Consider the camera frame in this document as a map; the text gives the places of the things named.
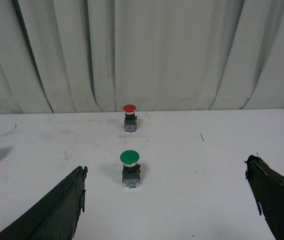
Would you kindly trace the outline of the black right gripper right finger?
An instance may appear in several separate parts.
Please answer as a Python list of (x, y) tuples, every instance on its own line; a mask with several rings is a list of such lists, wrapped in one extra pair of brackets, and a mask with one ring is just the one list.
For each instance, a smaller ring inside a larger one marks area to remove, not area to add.
[(246, 179), (258, 211), (277, 240), (284, 240), (284, 176), (272, 170), (260, 157), (251, 155), (245, 161)]

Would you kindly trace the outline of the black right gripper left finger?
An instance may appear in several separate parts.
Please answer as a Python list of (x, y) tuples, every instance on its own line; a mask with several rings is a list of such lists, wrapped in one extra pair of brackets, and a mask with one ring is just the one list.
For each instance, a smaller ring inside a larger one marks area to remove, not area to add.
[(87, 167), (78, 166), (21, 217), (0, 240), (71, 240), (85, 211)]

